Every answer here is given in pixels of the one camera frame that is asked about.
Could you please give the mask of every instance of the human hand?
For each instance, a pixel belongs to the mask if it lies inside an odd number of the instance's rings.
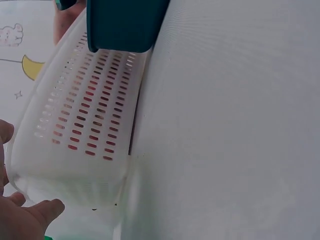
[[[21,193],[3,196],[4,186],[8,183],[3,144],[11,139],[13,133],[13,125],[0,120],[0,239],[44,240],[47,227],[64,211],[65,206],[55,199],[21,207],[26,202]]]
[[[77,0],[76,4],[66,10],[58,10],[53,0],[55,15],[53,21],[53,42],[56,45],[66,33],[71,24],[86,7],[86,0]]]

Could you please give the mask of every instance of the white surface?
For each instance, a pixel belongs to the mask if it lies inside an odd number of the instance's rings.
[[[16,124],[34,81],[27,73],[37,70],[54,49],[52,1],[14,0],[0,2],[0,29],[22,26],[22,42],[18,46],[0,46],[0,118]],[[24,55],[30,59],[26,72]]]
[[[320,239],[319,13],[318,0],[171,0],[123,239]]]

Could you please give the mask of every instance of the green object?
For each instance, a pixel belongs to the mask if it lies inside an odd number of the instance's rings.
[[[156,42],[170,0],[87,0],[90,51],[143,53]]]

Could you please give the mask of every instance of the white plastic basket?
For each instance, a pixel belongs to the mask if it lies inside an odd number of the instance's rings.
[[[146,56],[90,52],[83,11],[43,66],[8,145],[11,184],[35,202],[117,204]]]

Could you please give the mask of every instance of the yellow crescent moon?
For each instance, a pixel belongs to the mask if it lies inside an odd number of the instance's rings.
[[[36,80],[38,73],[44,64],[44,62],[32,61],[26,55],[22,58],[22,69],[25,75],[33,81]]]

